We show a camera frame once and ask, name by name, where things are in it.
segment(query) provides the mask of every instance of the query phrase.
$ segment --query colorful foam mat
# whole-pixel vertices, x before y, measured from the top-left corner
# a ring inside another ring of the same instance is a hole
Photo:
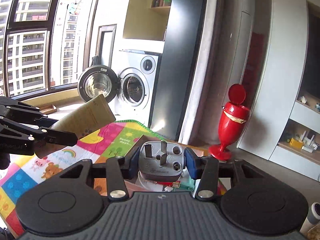
[[[5,220],[15,236],[24,231],[18,221],[15,204],[27,190],[49,179],[82,159],[91,159],[93,163],[103,163],[115,155],[125,155],[142,136],[163,139],[143,124],[134,120],[111,123],[79,140],[77,145],[66,147],[43,159],[36,155],[21,156],[11,163],[5,176],[0,174],[0,216]],[[106,190],[102,185],[106,179],[96,179],[94,188],[100,194]]]

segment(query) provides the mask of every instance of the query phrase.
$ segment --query cabinet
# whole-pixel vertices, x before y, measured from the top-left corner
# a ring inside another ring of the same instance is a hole
[[[155,7],[154,0],[129,0],[123,38],[162,41],[170,7]]]

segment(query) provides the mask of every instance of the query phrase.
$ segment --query bolt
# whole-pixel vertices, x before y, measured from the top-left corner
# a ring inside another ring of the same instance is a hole
[[[123,190],[118,190],[118,189],[110,192],[110,196],[112,198],[122,198],[125,196],[125,194],[126,193]]]
[[[174,163],[173,164],[173,168],[174,168],[175,171],[180,170],[180,164],[179,163]]]
[[[212,197],[214,194],[211,190],[201,190],[198,192],[198,196],[200,198],[209,198]]]

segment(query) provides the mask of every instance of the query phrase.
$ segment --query storage box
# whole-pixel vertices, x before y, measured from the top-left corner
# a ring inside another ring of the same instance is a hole
[[[295,147],[297,149],[301,149],[303,146],[303,142],[299,142],[293,138],[291,138],[290,143],[289,143],[292,147]]]

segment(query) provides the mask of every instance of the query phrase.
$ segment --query rainbow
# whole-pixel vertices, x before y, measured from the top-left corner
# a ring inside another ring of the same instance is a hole
[[[64,149],[62,150],[64,153],[70,153],[71,157],[75,158],[76,157],[76,152],[71,149]]]

